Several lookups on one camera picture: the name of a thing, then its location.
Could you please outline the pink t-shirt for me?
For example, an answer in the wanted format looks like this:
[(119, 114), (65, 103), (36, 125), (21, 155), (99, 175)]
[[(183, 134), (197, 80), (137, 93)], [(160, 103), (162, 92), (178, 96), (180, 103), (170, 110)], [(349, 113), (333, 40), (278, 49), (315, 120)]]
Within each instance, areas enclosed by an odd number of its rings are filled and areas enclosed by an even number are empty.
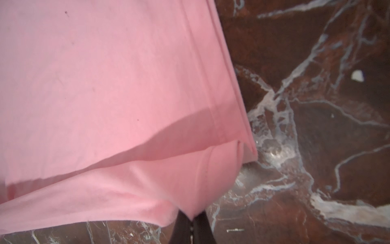
[(193, 219), (257, 157), (214, 1), (1, 1), (1, 234)]

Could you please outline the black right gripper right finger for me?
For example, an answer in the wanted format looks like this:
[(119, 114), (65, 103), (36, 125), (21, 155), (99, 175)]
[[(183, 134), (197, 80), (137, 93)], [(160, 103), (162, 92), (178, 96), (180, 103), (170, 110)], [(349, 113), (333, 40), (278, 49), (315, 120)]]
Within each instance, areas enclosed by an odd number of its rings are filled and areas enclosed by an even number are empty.
[(193, 220), (193, 243), (217, 244), (205, 211), (200, 213)]

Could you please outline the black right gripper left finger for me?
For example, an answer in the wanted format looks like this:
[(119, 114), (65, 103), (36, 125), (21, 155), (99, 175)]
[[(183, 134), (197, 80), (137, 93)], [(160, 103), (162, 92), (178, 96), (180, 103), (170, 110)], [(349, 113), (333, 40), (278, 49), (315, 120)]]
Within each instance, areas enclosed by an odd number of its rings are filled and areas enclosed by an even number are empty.
[(192, 222), (182, 211), (179, 211), (168, 244), (191, 244), (191, 236)]

